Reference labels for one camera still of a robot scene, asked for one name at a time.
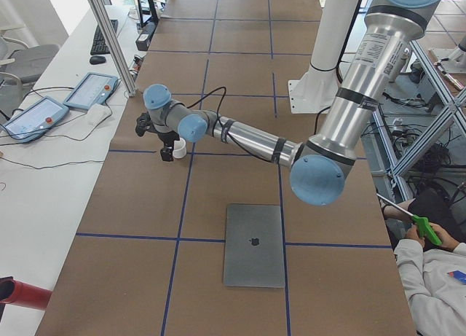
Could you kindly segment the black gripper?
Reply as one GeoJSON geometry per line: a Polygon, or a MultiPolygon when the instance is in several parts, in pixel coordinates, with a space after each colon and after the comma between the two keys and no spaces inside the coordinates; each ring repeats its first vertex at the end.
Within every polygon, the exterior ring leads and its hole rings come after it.
{"type": "Polygon", "coordinates": [[[159,139],[163,142],[164,148],[160,149],[160,156],[164,162],[173,161],[173,147],[175,141],[179,140],[179,135],[175,131],[158,133],[159,139]]]}

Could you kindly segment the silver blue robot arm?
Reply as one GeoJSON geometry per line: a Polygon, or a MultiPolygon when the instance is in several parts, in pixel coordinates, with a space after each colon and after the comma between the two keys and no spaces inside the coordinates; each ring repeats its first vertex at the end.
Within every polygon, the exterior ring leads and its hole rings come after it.
{"type": "Polygon", "coordinates": [[[365,23],[367,31],[319,131],[295,144],[220,115],[197,110],[174,100],[168,88],[145,89],[146,111],[136,133],[156,133],[164,146],[162,159],[173,158],[175,141],[198,142],[206,135],[235,144],[268,163],[290,168],[296,197],[314,206],[334,202],[342,193],[353,167],[355,145],[376,110],[402,51],[421,38],[440,0],[373,0],[365,23]]]}

